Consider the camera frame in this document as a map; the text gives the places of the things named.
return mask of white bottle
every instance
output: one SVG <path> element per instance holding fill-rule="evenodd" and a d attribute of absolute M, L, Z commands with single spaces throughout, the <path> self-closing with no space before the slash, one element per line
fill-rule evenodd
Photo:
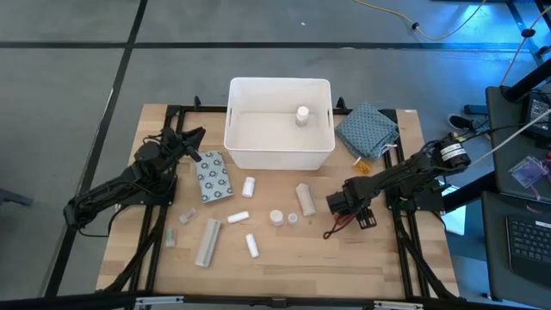
<path fill-rule="evenodd" d="M 241 220 L 247 220 L 248 218 L 249 218 L 249 213 L 247 211 L 243 211 L 243 212 L 239 212 L 238 214 L 228 216 L 227 222 L 229 224 L 233 224 Z"/>
<path fill-rule="evenodd" d="M 302 106 L 296 111 L 296 125 L 298 127 L 304 127 L 308 123 L 308 114 L 310 111 L 307 107 Z"/>
<path fill-rule="evenodd" d="M 249 247 L 249 252 L 251 253 L 252 258 L 258 257 L 258 247 L 257 242 L 255 241 L 255 238 L 252 236 L 252 233 L 249 233 L 245 236 L 245 240 L 247 241 L 247 246 Z"/>
<path fill-rule="evenodd" d="M 245 183 L 243 184 L 243 191 L 241 192 L 241 195 L 246 198 L 251 198 L 254 192 L 255 192 L 255 178 L 246 177 Z"/>

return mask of small white container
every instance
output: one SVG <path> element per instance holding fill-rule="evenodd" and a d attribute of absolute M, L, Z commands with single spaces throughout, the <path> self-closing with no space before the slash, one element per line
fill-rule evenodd
<path fill-rule="evenodd" d="M 251 198 L 252 195 L 255 193 L 255 178 L 254 177 L 246 177 L 245 183 L 243 183 L 243 191 L 241 192 L 241 195 L 246 198 Z"/>
<path fill-rule="evenodd" d="M 294 224 L 296 224 L 296 222 L 299 221 L 299 216 L 297 214 L 291 213 L 287 217 L 287 221 L 289 222 L 290 225 L 294 225 Z"/>
<path fill-rule="evenodd" d="M 307 107 L 302 106 L 296 110 L 296 126 L 304 127 L 308 123 L 308 114 L 310 111 Z"/>
<path fill-rule="evenodd" d="M 258 247 L 257 242 L 255 241 L 255 237 L 252 235 L 252 233 L 249 233 L 245 236 L 245 240 L 247 241 L 247 246 L 249 247 L 251 257 L 257 258 L 260 254 L 258 254 Z"/>
<path fill-rule="evenodd" d="M 271 220 L 274 226 L 283 225 L 283 212 L 280 210 L 272 210 L 269 213 L 269 220 Z"/>
<path fill-rule="evenodd" d="M 249 218 L 249 213 L 247 211 L 239 212 L 238 214 L 230 215 L 227 217 L 227 222 L 229 224 L 237 223 L 241 220 L 247 220 Z"/>

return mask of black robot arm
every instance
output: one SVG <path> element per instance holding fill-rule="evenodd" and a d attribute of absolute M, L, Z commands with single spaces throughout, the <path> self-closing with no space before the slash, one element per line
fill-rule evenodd
<path fill-rule="evenodd" d="M 205 129 L 198 127 L 176 133 L 166 127 L 161 134 L 144 139 L 144 145 L 134 154 L 134 162 L 120 176 L 69 200 L 63 210 L 67 226 L 81 229 L 98 213 L 117 203 L 144 204 L 144 197 L 163 197 L 176 182 L 178 160 L 189 155 L 201 161 L 197 153 Z"/>
<path fill-rule="evenodd" d="M 461 143 L 449 134 L 428 142 L 406 161 L 371 177 L 352 177 L 344 181 L 343 191 L 326 197 L 332 214 L 355 216 L 362 229 L 368 220 L 365 212 L 371 200 L 384 189 L 396 189 L 402 201 L 415 200 L 430 191 L 440 194 L 444 187 L 435 181 L 439 176 L 463 172 L 471 163 Z"/>

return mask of table leg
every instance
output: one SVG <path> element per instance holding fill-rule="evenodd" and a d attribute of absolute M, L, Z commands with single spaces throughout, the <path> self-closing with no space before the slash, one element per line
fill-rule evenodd
<path fill-rule="evenodd" d="M 498 192 L 494 171 L 444 196 L 444 211 L 448 213 L 469 202 L 479 200 L 483 191 Z"/>

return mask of white tube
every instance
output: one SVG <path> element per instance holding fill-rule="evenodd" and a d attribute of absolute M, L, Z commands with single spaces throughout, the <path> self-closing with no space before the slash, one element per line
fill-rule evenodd
<path fill-rule="evenodd" d="M 227 217 L 227 222 L 232 224 L 239 222 L 241 220 L 246 220 L 249 218 L 249 213 L 247 211 L 239 212 L 238 214 L 230 215 Z"/>
<path fill-rule="evenodd" d="M 299 197 L 299 203 L 304 216 L 316 214 L 316 206 L 313 204 L 313 197 L 308 184 L 300 183 L 296 187 L 296 195 Z"/>
<path fill-rule="evenodd" d="M 241 192 L 241 195 L 246 198 L 251 198 L 254 192 L 255 192 L 255 178 L 246 177 L 245 183 L 243 184 L 243 191 Z"/>
<path fill-rule="evenodd" d="M 258 248 L 257 248 L 257 242 L 255 242 L 255 238 L 252 236 L 252 233 L 249 233 L 245 236 L 245 240 L 247 240 L 247 246 L 249 246 L 249 252 L 251 253 L 252 258 L 258 257 Z"/>

